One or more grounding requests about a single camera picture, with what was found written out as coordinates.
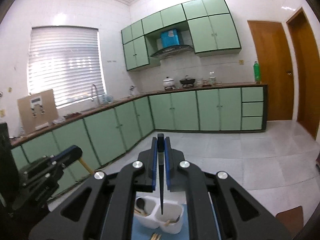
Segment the white cooking pot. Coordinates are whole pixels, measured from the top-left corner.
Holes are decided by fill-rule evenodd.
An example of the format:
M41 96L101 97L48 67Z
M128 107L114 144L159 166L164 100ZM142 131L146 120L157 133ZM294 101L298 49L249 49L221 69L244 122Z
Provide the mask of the white cooking pot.
M175 88L175 80L173 78L170 77L166 77L163 80L163 87L165 90L171 90Z

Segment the window blind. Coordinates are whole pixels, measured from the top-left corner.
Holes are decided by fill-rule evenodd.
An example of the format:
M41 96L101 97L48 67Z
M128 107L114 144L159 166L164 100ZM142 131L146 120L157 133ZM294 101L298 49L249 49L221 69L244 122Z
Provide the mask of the window blind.
M35 27L27 63L29 94L53 90L57 107L91 98L91 85L106 94L99 31L73 26Z

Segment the black wok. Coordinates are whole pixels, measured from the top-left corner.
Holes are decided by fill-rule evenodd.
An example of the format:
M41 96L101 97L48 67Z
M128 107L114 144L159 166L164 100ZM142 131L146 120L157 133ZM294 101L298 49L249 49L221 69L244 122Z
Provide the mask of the black wok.
M180 79L180 84L183 88L194 87L196 79L186 75L184 78Z

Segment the green upper kitchen cabinets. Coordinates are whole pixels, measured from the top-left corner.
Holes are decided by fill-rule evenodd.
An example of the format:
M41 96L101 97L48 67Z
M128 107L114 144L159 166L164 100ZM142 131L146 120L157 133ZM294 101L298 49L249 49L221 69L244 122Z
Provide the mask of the green upper kitchen cabinets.
M126 70L160 66L151 54L162 47L159 35L178 29L197 56L237 54L240 38L225 0L192 0L163 9L121 31Z

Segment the green plastic bottle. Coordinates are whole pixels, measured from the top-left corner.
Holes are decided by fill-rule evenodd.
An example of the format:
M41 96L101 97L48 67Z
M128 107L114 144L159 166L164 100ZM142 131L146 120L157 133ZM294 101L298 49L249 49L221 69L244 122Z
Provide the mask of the green plastic bottle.
M253 70L254 70L254 79L257 84L261 83L261 72L260 72L260 66L257 61L253 64Z

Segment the range hood blue film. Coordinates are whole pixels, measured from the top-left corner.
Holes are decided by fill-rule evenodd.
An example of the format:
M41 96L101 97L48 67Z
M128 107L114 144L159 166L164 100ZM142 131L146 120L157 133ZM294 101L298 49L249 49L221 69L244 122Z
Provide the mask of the range hood blue film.
M194 52L191 45L183 42L181 32L178 29L170 29L161 32L159 39L162 47L151 54L151 57L153 58L165 59L187 51Z

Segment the white twin utensil holder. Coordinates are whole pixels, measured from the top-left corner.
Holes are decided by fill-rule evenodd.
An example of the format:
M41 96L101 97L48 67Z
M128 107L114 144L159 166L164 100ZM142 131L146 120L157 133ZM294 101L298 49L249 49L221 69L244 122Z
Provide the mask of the white twin utensil holder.
M163 232L178 234L182 229L184 207L178 202L164 200L161 214L160 199L152 196L142 196L145 201L147 216L134 212L134 216L146 228L161 228Z

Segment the brown wooden stool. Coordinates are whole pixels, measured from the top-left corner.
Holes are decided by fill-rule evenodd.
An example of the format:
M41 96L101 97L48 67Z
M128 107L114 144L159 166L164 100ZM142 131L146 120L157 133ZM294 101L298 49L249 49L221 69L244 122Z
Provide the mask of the brown wooden stool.
M276 214L279 220L289 230L291 237L294 238L304 225L303 207L298 206Z

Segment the cardboard box with printing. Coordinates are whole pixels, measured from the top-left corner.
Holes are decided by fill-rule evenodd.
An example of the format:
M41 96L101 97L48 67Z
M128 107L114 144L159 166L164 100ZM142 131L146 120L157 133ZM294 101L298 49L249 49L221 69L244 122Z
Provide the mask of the cardboard box with printing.
M50 126L59 117L52 89L18 99L17 105L26 134Z

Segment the black chopstick silver band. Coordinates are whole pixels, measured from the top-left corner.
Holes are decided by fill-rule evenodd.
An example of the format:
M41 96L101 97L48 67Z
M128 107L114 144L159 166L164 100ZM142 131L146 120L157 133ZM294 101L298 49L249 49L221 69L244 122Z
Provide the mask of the black chopstick silver band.
M163 214L164 202L164 134L157 135L157 151L158 151L158 169L159 169L159 194L161 214Z

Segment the wooden spoon in holder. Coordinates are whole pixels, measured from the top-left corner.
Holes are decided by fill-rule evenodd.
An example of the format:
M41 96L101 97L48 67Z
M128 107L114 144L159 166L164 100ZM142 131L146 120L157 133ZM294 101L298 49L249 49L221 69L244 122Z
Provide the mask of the wooden spoon in holder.
M138 213L142 216L147 216L147 212L145 210L145 201L143 198L138 197L135 202L135 213Z

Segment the blue table mat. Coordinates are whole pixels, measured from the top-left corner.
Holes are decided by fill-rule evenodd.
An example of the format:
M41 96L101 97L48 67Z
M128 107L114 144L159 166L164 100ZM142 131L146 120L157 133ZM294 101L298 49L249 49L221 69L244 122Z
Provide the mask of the blue table mat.
M157 233L161 235L161 239L173 239L173 240L189 240L189 226L188 226L188 213L187 206L185 204L182 205L184 207L184 215L183 215L183 224L182 229L178 234L170 234L163 232L161 228L150 229L144 227L137 219L136 216L133 218L132 222L132 240L147 240L151 238L153 233Z

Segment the green kitchen cabinets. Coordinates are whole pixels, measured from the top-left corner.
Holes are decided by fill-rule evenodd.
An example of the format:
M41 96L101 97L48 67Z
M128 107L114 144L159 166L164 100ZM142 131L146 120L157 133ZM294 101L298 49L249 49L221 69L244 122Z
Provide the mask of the green kitchen cabinets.
M159 35L178 29L197 56L237 54L240 38L225 0L192 0L163 9L121 31L126 70L160 66L151 54L162 47Z
M18 168L79 146L97 170L129 152L153 131L241 133L266 129L267 85L240 84L150 93L121 100L54 125L13 144ZM65 191L89 175L76 162L59 182Z

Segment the green lower kitchen cabinets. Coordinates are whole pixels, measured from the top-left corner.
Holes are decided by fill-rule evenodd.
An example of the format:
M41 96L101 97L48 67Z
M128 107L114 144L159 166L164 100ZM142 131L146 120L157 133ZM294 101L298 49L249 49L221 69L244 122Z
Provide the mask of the green lower kitchen cabinets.
M150 93L121 100L54 125L13 144L18 168L79 146L97 170L129 152L153 131L241 133L266 129L267 85L240 84ZM65 191L89 175L76 162L59 182Z

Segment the wooden door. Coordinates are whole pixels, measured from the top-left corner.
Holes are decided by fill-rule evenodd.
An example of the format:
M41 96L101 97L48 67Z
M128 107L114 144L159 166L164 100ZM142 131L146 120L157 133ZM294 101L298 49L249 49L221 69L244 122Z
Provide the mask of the wooden door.
M269 121L291 120L294 85L292 60L280 22L248 21L260 66L261 81L267 84Z
M319 52L311 25L303 9L287 22L298 70L297 121L316 139L319 129Z

